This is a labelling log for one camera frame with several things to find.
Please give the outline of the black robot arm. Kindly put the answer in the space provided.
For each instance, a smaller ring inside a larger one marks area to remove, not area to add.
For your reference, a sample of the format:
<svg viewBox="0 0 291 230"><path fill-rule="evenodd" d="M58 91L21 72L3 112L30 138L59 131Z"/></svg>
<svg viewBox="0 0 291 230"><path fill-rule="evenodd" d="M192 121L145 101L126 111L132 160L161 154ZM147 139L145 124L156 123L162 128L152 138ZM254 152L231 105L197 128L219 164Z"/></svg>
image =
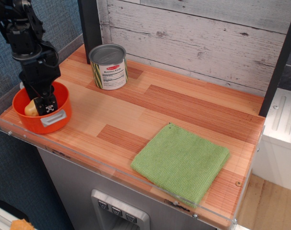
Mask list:
<svg viewBox="0 0 291 230"><path fill-rule="evenodd" d="M0 32L22 67L19 78L37 115L58 109L53 82L60 77L55 47L43 40L45 29L29 0L0 0Z"/></svg>

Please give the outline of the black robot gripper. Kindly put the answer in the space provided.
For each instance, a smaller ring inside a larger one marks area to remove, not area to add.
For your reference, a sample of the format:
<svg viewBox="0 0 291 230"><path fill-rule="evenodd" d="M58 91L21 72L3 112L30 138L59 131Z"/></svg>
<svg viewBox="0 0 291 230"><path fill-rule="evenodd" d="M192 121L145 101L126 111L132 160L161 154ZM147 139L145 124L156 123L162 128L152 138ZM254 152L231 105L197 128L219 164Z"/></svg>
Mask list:
<svg viewBox="0 0 291 230"><path fill-rule="evenodd" d="M53 93L52 83L61 76L58 55L43 54L21 63L22 72L19 77L23 82L29 99L34 104L39 116L57 110L57 101Z"/></svg>

